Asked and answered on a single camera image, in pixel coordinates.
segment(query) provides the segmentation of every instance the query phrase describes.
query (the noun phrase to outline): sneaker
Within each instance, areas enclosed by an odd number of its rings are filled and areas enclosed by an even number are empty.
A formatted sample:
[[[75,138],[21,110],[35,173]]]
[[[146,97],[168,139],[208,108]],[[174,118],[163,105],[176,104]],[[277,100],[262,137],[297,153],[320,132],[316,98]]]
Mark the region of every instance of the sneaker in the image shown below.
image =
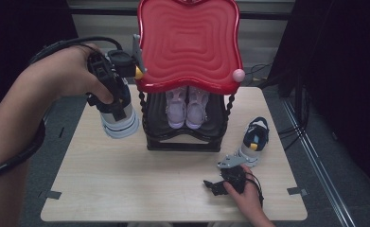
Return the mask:
[[[247,126],[240,148],[235,152],[235,156],[243,157],[247,160],[248,167],[256,166],[261,154],[268,143],[269,135],[268,123],[264,117],[257,117]]]
[[[179,129],[185,123],[186,105],[185,94],[186,87],[178,87],[165,92],[167,97],[167,122],[173,129]]]
[[[207,105],[209,93],[205,90],[189,87],[186,125],[192,129],[198,129],[207,118],[205,106]]]

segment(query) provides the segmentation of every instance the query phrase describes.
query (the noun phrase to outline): hand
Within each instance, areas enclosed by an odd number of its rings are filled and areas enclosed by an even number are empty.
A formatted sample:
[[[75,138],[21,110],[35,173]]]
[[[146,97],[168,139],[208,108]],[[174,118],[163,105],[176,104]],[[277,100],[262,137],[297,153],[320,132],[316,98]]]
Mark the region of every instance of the hand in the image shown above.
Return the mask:
[[[253,181],[254,179],[251,175],[252,171],[250,168],[245,165],[241,165],[241,167],[246,173],[250,173],[246,174],[246,178]],[[231,195],[231,197],[234,199],[240,212],[250,222],[252,222],[254,226],[273,226],[262,210],[258,199],[258,191],[252,183],[246,181],[242,194],[239,194],[237,190],[228,182],[224,182],[223,186],[229,195]]]
[[[84,46],[65,48],[31,64],[16,79],[0,103],[0,164],[27,148],[45,111],[59,97],[90,92],[104,103],[114,100],[87,70],[92,51]],[[24,162],[0,175],[0,226],[17,226],[27,172]]]
[[[99,51],[96,45],[87,45]],[[87,70],[87,59],[93,52],[91,48],[80,45],[65,48],[30,65],[21,76],[36,78],[34,81],[40,83],[37,86],[42,86],[53,99],[90,92],[100,101],[111,103],[113,96]]]

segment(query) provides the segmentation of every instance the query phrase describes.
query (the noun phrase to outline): finger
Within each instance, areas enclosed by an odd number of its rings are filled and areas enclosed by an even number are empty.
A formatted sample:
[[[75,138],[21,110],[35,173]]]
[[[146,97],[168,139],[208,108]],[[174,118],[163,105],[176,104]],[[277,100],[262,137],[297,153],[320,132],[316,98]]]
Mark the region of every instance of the finger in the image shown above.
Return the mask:
[[[223,187],[226,189],[229,195],[231,195],[235,200],[238,199],[240,194],[237,192],[237,190],[228,182],[223,183]]]
[[[111,104],[114,101],[114,97],[111,92],[91,73],[87,72],[89,77],[94,78],[88,92],[94,94],[101,102],[105,104]]]

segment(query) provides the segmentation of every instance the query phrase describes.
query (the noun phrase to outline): black cable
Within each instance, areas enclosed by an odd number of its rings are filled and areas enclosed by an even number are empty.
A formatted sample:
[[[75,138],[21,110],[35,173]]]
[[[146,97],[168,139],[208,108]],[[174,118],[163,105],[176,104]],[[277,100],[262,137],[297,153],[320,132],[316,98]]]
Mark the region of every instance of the black cable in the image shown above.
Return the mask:
[[[284,147],[284,150],[287,150],[289,149],[300,137],[303,136],[303,134],[306,133],[306,128],[308,126],[308,118],[309,118],[309,105],[310,105],[310,97],[308,95],[308,92],[307,90],[305,89],[305,94],[304,94],[304,102],[305,102],[305,108],[304,108],[304,117],[303,117],[303,122],[301,124],[301,126],[298,126],[296,128],[294,128],[294,132],[297,132],[298,131],[298,134],[296,136],[296,138],[294,138],[290,144],[288,144],[286,147]]]
[[[59,42],[56,42],[56,43],[51,44],[49,46],[46,46],[43,50],[41,50],[33,58],[31,58],[31,60],[29,61],[29,64],[33,64],[36,61],[44,59],[44,58],[48,57],[49,55],[51,55],[51,54],[53,54],[53,53],[55,53],[59,50],[65,49],[69,46],[72,46],[72,45],[86,46],[88,48],[91,48],[92,50],[94,50],[97,53],[97,51],[94,48],[92,48],[91,46],[83,44],[85,42],[91,42],[91,41],[109,42],[109,43],[114,44],[116,46],[116,49],[122,50],[122,46],[120,45],[120,43],[118,43],[116,40],[114,40],[112,38],[102,37],[102,36],[83,37],[83,38],[77,38],[77,39],[72,39],[72,40],[68,40],[68,41],[59,41]]]
[[[255,175],[253,175],[252,173],[248,173],[248,172],[244,172],[244,173],[245,174],[252,175],[252,177],[255,179],[255,180],[251,180],[251,179],[246,178],[246,181],[249,182],[249,183],[252,183],[255,186],[255,188],[257,189],[258,199],[259,199],[259,202],[260,202],[261,207],[262,207],[263,206],[264,197],[262,196],[261,183],[259,182],[258,178]]]
[[[10,171],[15,166],[18,166],[21,163],[25,162],[28,158],[30,158],[33,154],[37,152],[37,150],[43,144],[44,139],[45,125],[44,121],[42,120],[31,144],[24,151],[0,164],[0,174]]]
[[[251,69],[250,69],[250,73],[247,73],[246,75],[252,75],[252,80],[246,85],[246,86],[250,86],[250,84],[252,84],[252,82],[253,82],[253,74],[254,73],[256,73],[256,72],[258,72],[258,71],[261,71],[261,70],[263,70],[265,67],[267,67],[267,66],[270,66],[270,65],[272,65],[272,63],[268,63],[268,64],[256,64],[256,65],[254,65]],[[256,68],[256,67],[258,67],[258,66],[262,66],[261,68],[259,68],[259,69],[256,69],[255,71],[253,71],[253,69],[254,68]]]

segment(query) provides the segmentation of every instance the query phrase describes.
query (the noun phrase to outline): table top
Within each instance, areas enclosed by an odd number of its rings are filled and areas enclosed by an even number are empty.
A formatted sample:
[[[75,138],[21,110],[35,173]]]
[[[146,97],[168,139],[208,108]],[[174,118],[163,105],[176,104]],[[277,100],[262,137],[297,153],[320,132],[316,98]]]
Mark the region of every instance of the table top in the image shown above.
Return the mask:
[[[141,117],[138,91],[130,85],[132,105]],[[86,106],[47,199],[44,221],[244,221],[230,196],[214,196],[203,180],[219,182],[217,162],[233,154],[245,127],[263,116],[270,141],[252,168],[258,177],[264,211],[271,220],[303,220],[306,207],[273,124],[265,98],[258,88],[240,87],[229,115],[220,152],[149,151],[142,127],[124,139],[112,139],[101,128],[97,108]],[[170,139],[191,142],[189,135]]]

